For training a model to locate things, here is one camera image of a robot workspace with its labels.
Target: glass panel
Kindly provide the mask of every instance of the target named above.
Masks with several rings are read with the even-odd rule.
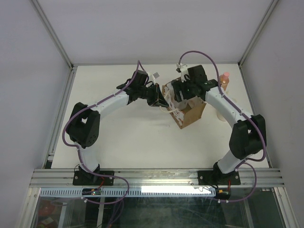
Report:
[[[232,189],[230,199],[250,189]],[[90,198],[111,202],[116,198]],[[205,197],[127,197],[96,205],[80,198],[40,197],[34,228],[283,228],[274,193],[256,189],[246,201],[218,203]]]

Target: bottle cap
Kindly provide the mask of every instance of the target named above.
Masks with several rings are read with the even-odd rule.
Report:
[[[229,75],[230,75],[229,72],[225,72],[225,73],[223,73],[222,77],[223,77],[224,80],[227,80]]]

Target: white table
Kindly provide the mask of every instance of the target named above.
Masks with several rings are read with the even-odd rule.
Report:
[[[208,79],[216,78],[213,65],[203,67]],[[157,79],[160,85],[179,77],[175,65],[144,65],[144,68],[160,74]],[[135,69],[136,65],[78,67],[63,125],[77,102],[101,100],[131,78]],[[237,64],[220,64],[218,70],[220,74],[230,73],[228,95],[252,111]],[[231,131],[209,104],[200,120],[181,130],[170,114],[138,99],[101,121],[99,137],[93,146],[101,168],[211,168],[229,150]],[[261,158],[262,152],[252,157]],[[249,163],[256,168],[268,168],[266,160]],[[77,164],[76,149],[65,146],[60,136],[52,168],[74,168]]]

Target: white vent strip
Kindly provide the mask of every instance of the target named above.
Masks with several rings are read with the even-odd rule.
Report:
[[[87,195],[85,197],[122,197],[126,193],[126,188],[104,189],[101,195]],[[82,188],[43,188],[40,196],[42,197],[63,197],[73,198],[82,196]],[[215,189],[210,188],[208,193],[160,193],[142,192],[140,188],[130,189],[126,197],[214,197]]]

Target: white wall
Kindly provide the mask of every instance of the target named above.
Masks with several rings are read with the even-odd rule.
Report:
[[[303,12],[303,0],[281,1],[243,70],[255,110],[266,118],[268,154],[304,227]]]
[[[41,166],[68,67],[28,0],[0,2],[0,226]]]
[[[75,64],[238,62],[271,0],[39,0]],[[200,55],[185,61],[208,62]]]

